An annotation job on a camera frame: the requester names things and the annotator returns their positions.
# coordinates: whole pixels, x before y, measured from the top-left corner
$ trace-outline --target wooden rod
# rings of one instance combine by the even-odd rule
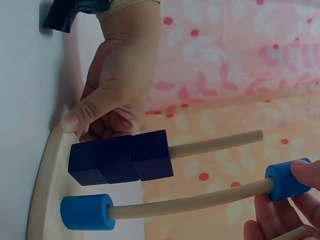
[[[278,236],[272,240],[302,240],[306,234],[306,229],[304,226],[300,226],[295,230],[289,231],[284,235]]]
[[[262,141],[263,138],[263,132],[255,130],[206,141],[170,146],[169,152],[171,158],[176,159],[252,144]]]
[[[106,210],[108,218],[114,220],[150,218],[211,208],[268,193],[273,189],[273,179],[266,178],[261,181],[199,196],[136,205],[113,206],[107,207]]]

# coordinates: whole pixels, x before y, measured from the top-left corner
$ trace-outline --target dark blue object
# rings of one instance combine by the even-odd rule
[[[311,162],[308,158],[302,158],[306,162]],[[269,192],[272,201],[284,200],[296,195],[308,192],[311,188],[298,182],[291,173],[291,163],[293,161],[282,162],[270,165],[265,170],[265,178],[273,178],[274,189]]]
[[[79,12],[97,14],[109,7],[109,0],[54,0],[43,27],[70,33]]]
[[[132,135],[73,144],[68,172],[82,186],[134,182]]]
[[[66,196],[61,202],[60,214],[63,224],[69,230],[113,230],[116,221],[107,216],[107,208],[113,206],[108,194]]]
[[[174,175],[165,130],[134,135],[131,160],[141,181]]]
[[[88,141],[71,146],[68,173],[82,186],[107,184],[99,168],[101,141]]]
[[[132,135],[104,139],[100,144],[99,166],[109,184],[139,180],[131,162]]]

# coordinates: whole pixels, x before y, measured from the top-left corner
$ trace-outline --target hand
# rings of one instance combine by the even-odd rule
[[[320,191],[320,160],[313,163],[297,160],[292,163],[291,172],[302,184]],[[287,199],[271,202],[267,194],[257,195],[256,221],[244,224],[244,240],[271,240],[300,226],[305,226],[303,240],[320,240],[320,201],[309,192],[292,197],[292,201],[310,225],[303,224]]]
[[[126,7],[101,22],[105,41],[93,58],[80,103],[61,121],[65,132],[92,141],[141,130],[157,63],[158,25],[155,1]]]

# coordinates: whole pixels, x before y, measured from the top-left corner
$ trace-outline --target fingernail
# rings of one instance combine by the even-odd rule
[[[66,133],[73,133],[79,126],[79,118],[74,115],[66,115],[65,117],[62,118],[60,122],[60,126],[65,131]]]
[[[300,159],[293,162],[293,165],[295,167],[304,167],[305,165],[308,165],[308,164],[309,164],[309,162],[304,161],[304,160],[300,160]]]

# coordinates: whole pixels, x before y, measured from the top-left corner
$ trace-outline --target blue cylinder bead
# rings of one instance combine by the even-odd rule
[[[78,231],[110,231],[116,221],[109,219],[107,208],[114,204],[108,194],[66,196],[60,205],[65,227]]]
[[[300,183],[291,173],[293,161],[270,165],[265,170],[265,178],[273,178],[274,188],[268,194],[272,201],[284,200],[308,192],[311,188]]]

